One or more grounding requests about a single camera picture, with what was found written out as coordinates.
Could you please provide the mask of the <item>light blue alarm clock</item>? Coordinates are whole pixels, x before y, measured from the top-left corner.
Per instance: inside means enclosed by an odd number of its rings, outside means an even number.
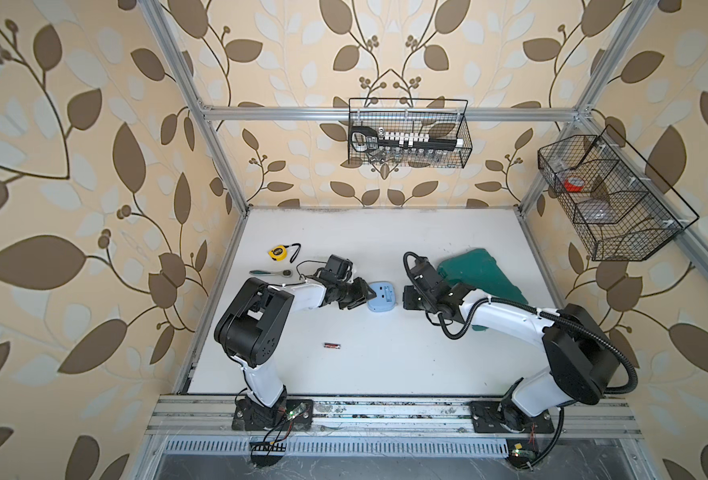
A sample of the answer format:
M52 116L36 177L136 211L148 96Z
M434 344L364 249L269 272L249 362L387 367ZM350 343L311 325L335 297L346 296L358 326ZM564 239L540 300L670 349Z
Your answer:
M373 282L369 284L369 287L375 293L375 296L367 302L371 312L385 313L396 307L397 295L392 283L387 281Z

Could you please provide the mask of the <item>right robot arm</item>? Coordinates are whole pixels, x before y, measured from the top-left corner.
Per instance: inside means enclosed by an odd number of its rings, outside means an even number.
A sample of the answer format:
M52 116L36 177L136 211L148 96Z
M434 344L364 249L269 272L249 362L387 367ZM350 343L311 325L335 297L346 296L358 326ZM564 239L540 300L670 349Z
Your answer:
M499 403L499 421L512 430L552 408L595 405L639 385L631 358L576 304L542 309L467 284L452 286L439 274L410 273L408 278L405 308L424 312L448 339L460 340L481 326L543 350L546 366L516 381Z

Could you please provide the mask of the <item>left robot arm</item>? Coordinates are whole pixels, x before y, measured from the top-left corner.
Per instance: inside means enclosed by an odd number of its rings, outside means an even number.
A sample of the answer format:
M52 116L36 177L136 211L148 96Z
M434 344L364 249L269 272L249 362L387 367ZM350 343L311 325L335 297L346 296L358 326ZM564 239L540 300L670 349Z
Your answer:
M277 286L251 277L216 324L214 340L230 360L240 365L250 400L260 407L273 408L286 395L272 356L289 316L333 303L341 310L352 310L375 298L376 292L362 278Z

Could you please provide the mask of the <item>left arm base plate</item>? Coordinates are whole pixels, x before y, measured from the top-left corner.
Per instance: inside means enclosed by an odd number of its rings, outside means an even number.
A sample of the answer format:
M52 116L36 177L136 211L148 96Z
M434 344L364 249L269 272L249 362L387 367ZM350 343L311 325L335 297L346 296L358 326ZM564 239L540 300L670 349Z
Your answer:
M293 424L294 431L309 431L315 402L311 399L280 399L274 407L263 406L249 397L236 401L231 428L234 431L266 431L283 422Z

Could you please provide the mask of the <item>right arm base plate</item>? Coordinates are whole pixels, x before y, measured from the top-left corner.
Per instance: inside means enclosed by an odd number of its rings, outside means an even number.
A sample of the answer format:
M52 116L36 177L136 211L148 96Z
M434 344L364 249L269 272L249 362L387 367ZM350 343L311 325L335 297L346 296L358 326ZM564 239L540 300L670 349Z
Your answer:
M555 425L548 413L530 417L516 406L500 401L477 400L469 403L473 429L479 434L552 434Z

